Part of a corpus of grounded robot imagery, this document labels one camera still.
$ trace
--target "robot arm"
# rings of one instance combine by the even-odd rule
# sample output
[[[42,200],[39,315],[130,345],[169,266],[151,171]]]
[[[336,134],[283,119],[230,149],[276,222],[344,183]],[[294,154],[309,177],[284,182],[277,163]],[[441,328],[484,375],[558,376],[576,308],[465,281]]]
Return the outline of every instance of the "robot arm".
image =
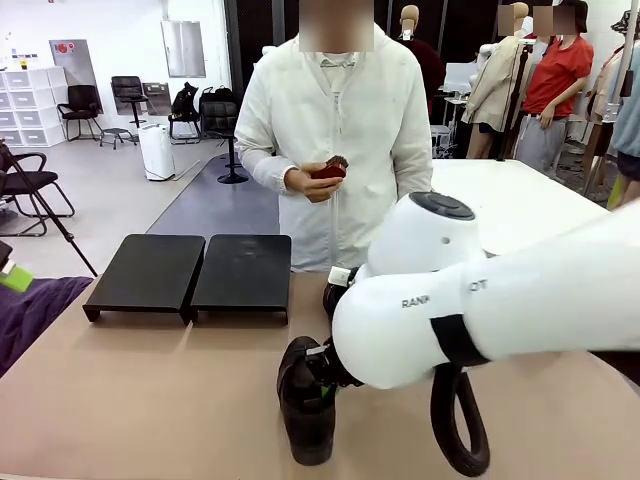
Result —
[[[449,197],[403,198],[367,264],[332,272],[340,286],[330,289],[343,289],[328,309],[333,337],[306,352],[313,377],[334,393],[433,378],[434,435],[469,477],[487,471],[490,451],[464,369],[525,353],[640,348],[640,202],[503,257],[486,258],[476,221]],[[470,449],[457,431],[456,397]]]
[[[336,352],[358,380],[396,388],[447,362],[638,348],[637,225],[640,203],[511,255],[357,282],[334,314]]]

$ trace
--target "green object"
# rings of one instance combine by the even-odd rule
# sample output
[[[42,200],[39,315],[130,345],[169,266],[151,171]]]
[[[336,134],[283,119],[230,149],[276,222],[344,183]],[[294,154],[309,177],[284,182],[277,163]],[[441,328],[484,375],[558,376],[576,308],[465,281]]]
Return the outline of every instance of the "green object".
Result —
[[[615,185],[613,186],[613,191],[611,192],[611,196],[609,197],[609,203],[607,204],[607,208],[611,210],[613,206],[618,202],[618,199],[622,195],[622,184],[620,183],[620,179],[616,180]]]
[[[33,275],[26,270],[21,269],[17,265],[13,267],[11,272],[9,272],[9,275],[6,277],[0,275],[0,285],[9,287],[11,290],[15,290],[19,293],[26,292],[32,281]]]
[[[338,386],[332,385],[331,387],[322,387],[322,398],[327,398],[329,395],[335,395],[338,393]]]

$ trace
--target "hand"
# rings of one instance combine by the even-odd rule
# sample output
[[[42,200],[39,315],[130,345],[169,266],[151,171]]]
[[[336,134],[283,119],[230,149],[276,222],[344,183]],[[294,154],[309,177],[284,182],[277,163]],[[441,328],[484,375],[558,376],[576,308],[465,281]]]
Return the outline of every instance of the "hand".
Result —
[[[542,113],[540,114],[540,126],[543,130],[546,130],[553,123],[553,117],[556,115],[556,107],[553,104],[547,105]]]
[[[326,168],[325,163],[305,163],[300,169],[292,169],[284,177],[287,189],[302,193],[311,203],[326,202],[342,185],[342,178],[313,180],[311,174]]]

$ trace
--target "purple cloth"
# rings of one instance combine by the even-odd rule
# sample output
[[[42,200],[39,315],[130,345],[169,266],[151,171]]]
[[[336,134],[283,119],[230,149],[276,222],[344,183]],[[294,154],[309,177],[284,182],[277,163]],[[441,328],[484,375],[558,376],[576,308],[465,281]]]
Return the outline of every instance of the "purple cloth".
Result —
[[[40,279],[25,293],[0,285],[0,378],[91,282]]]

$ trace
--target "white appliance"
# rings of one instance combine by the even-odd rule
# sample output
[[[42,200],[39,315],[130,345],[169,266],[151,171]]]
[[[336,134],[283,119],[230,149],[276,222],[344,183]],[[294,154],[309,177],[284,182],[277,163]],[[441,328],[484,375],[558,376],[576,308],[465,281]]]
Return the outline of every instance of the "white appliance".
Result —
[[[164,125],[145,125],[138,130],[147,180],[162,182],[173,178],[176,166],[171,153],[169,129]]]

